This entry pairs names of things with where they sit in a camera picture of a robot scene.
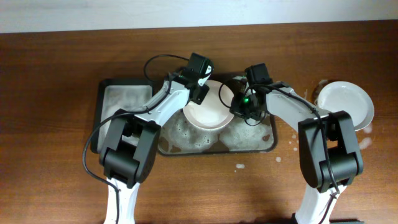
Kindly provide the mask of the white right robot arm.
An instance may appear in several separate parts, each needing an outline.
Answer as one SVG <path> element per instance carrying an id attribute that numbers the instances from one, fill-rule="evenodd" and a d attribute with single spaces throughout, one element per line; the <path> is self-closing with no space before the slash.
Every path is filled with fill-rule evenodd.
<path id="1" fill-rule="evenodd" d="M 298 134 L 300 170 L 307 186 L 292 223 L 329 223 L 340 195 L 363 172 L 351 116 L 329 112 L 283 82 L 252 84 L 233 96 L 230 112 L 242 119 L 274 115 Z"/>

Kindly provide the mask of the pinkish white plate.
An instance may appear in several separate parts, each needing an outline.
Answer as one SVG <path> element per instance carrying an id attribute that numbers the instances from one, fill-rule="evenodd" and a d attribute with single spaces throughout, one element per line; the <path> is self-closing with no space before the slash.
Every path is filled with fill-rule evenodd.
<path id="1" fill-rule="evenodd" d="M 222 87 L 221 99 L 226 104 L 225 106 L 218 96 L 221 82 L 208 80 L 206 85 L 210 89 L 201 105 L 191 101 L 183 108 L 183 113 L 187 120 L 198 128 L 209 130 L 223 128 L 234 118 L 228 108 L 231 105 L 234 94 L 226 85 Z"/>

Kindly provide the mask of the white plate with orange streak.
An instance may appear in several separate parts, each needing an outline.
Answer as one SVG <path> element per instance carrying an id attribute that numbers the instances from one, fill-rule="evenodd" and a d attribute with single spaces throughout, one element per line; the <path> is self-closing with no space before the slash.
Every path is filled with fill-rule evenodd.
<path id="1" fill-rule="evenodd" d="M 367 128 L 374 118 L 371 97 L 354 83 L 336 81 L 325 85 L 315 103 L 319 108 L 331 112 L 347 112 L 356 131 Z"/>

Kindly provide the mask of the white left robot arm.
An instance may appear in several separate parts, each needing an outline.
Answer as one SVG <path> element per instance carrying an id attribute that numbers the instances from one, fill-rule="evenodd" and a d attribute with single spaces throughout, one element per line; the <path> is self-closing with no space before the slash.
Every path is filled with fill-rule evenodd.
<path id="1" fill-rule="evenodd" d="M 163 125 L 189 102 L 200 104 L 209 91 L 212 73 L 183 70 L 171 73 L 162 88 L 135 111 L 117 110 L 100 122 L 109 127 L 99 150 L 99 164 L 108 185 L 106 223 L 134 223 L 139 186 L 155 161 Z"/>

